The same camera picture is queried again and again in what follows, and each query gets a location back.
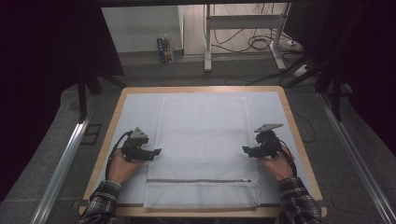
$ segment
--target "metal stand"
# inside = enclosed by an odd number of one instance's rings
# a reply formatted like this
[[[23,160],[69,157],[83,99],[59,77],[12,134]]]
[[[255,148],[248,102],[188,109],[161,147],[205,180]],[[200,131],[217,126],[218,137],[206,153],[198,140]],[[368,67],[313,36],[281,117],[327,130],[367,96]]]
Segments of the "metal stand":
[[[205,45],[205,71],[212,71],[212,53],[210,43],[211,30],[233,30],[233,29],[275,29],[274,41],[270,49],[276,60],[280,71],[286,70],[282,57],[277,49],[279,39],[288,16],[290,3],[287,3],[280,15],[238,15],[238,16],[210,16],[210,5],[206,5],[206,45]]]
[[[341,97],[341,77],[339,71],[339,58],[342,53],[342,50],[347,43],[348,39],[350,38],[353,29],[355,28],[356,24],[360,20],[364,10],[367,8],[368,3],[364,0],[359,2],[355,7],[355,10],[351,13],[350,20],[348,20],[346,24],[346,28],[344,32],[341,34],[338,42],[328,57],[323,63],[318,64],[314,68],[306,71],[303,75],[295,78],[294,80],[286,83],[283,87],[293,87],[294,85],[306,80],[309,77],[312,77],[319,71],[322,71],[322,74],[318,77],[317,83],[315,85],[315,90],[322,92],[326,91],[330,84],[333,84],[332,87],[332,112],[337,117],[339,121],[341,121],[340,113],[339,113],[339,105],[340,105],[340,97]]]

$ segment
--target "metal frame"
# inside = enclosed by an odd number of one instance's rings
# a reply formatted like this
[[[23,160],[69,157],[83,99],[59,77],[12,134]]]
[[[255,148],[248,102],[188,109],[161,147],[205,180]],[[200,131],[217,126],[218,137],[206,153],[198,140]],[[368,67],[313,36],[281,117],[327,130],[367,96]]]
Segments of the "metal frame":
[[[279,39],[285,25],[290,3],[287,3],[280,15],[236,15],[236,16],[211,16],[210,5],[206,5],[206,45],[205,45],[205,71],[212,71],[212,53],[210,43],[211,30],[231,29],[274,29],[276,35],[270,43],[271,52],[280,71],[286,70],[282,57],[277,49]]]

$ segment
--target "hand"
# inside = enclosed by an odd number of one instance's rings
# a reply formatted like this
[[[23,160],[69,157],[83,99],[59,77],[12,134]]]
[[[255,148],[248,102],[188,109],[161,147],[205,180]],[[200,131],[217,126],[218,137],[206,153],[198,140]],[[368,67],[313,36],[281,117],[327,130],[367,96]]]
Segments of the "hand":
[[[108,171],[108,180],[119,184],[125,183],[137,168],[145,163],[145,161],[128,162],[123,158],[120,149],[117,149],[111,159],[110,168]]]
[[[282,146],[282,150],[289,152],[285,147]],[[259,158],[259,161],[267,167],[271,174],[275,177],[277,181],[282,179],[287,179],[293,176],[293,171],[291,166],[282,153],[278,153],[273,159],[266,159],[264,157]]]

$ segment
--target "metal rail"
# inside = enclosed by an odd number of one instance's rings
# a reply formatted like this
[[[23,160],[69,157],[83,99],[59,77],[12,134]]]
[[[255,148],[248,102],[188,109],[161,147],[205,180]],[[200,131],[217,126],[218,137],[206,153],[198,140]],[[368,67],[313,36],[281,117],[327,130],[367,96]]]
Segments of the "metal rail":
[[[378,183],[375,181],[373,175],[370,173],[368,167],[366,166],[364,160],[361,157],[361,154],[356,149],[353,144],[347,130],[344,128],[342,122],[339,122],[335,115],[331,110],[331,102],[326,95],[326,93],[318,93],[318,98],[323,105],[323,109],[325,110],[327,116],[329,117],[332,126],[338,134],[346,153],[351,159],[353,165],[355,166],[356,171],[358,172],[361,181],[363,182],[364,187],[366,187],[370,197],[372,198],[375,207],[377,208],[379,215],[384,220],[384,223],[392,224],[396,223],[396,216],[390,207],[389,201],[385,196],[382,189],[379,187]]]
[[[64,150],[64,154],[62,155],[58,166],[53,173],[53,176],[47,186],[46,191],[44,192],[43,197],[41,198],[37,209],[35,210],[35,214],[30,223],[46,223],[47,218],[50,215],[52,206],[54,205],[58,193],[62,187],[62,184],[64,183],[64,179],[66,178],[70,165],[74,159],[74,156],[76,155],[76,151],[78,149],[79,143],[81,142],[82,136],[84,135],[84,132],[90,122],[92,116],[92,108],[95,102],[95,97],[92,97],[88,104],[87,117],[82,123],[79,123],[73,131],[69,143]]]

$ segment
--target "black curtain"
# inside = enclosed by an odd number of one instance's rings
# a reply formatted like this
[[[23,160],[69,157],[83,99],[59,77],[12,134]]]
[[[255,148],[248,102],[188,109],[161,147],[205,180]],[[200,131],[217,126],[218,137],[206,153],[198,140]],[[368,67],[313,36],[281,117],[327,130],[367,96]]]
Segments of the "black curtain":
[[[0,1],[0,29],[3,201],[53,122],[62,92],[78,75],[123,72],[99,7]]]
[[[353,90],[349,102],[394,155],[395,8],[392,0],[369,1],[340,59],[340,75]]]

